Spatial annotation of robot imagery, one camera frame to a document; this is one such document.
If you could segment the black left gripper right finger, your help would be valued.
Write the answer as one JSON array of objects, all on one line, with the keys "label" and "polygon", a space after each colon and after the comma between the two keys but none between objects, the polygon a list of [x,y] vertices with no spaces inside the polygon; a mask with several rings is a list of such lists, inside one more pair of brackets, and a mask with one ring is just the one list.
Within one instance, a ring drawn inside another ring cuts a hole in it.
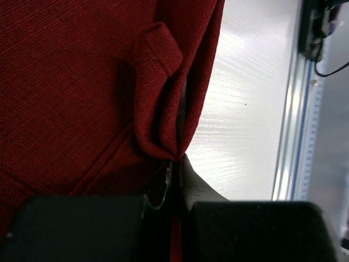
[{"label": "black left gripper right finger", "polygon": [[323,211],[305,201],[230,201],[184,156],[179,166],[184,261],[340,261]]}]

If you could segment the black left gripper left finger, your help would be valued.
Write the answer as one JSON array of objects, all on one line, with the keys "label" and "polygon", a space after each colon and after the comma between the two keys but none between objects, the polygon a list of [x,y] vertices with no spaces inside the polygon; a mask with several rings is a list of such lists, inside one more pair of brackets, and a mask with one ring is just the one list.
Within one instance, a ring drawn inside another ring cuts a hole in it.
[{"label": "black left gripper left finger", "polygon": [[173,164],[132,196],[45,196],[16,213],[1,261],[169,261]]}]

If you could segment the red cloth napkin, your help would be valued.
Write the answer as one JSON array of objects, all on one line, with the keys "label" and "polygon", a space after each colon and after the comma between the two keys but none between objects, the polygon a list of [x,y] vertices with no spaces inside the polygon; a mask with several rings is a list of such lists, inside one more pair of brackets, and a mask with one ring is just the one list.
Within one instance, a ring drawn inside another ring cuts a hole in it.
[{"label": "red cloth napkin", "polygon": [[223,1],[1,1],[1,245],[38,197],[132,196],[179,165],[213,68]]}]

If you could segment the right robot arm base mount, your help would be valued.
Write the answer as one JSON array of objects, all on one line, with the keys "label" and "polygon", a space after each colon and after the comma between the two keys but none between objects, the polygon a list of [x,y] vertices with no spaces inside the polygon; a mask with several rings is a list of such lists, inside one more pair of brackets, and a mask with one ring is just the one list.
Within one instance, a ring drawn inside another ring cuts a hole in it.
[{"label": "right robot arm base mount", "polygon": [[347,0],[306,0],[302,1],[298,53],[314,62],[314,71],[322,78],[329,77],[348,67],[344,64],[331,73],[320,73],[317,64],[322,60],[324,40],[331,36],[338,26],[338,16]]}]

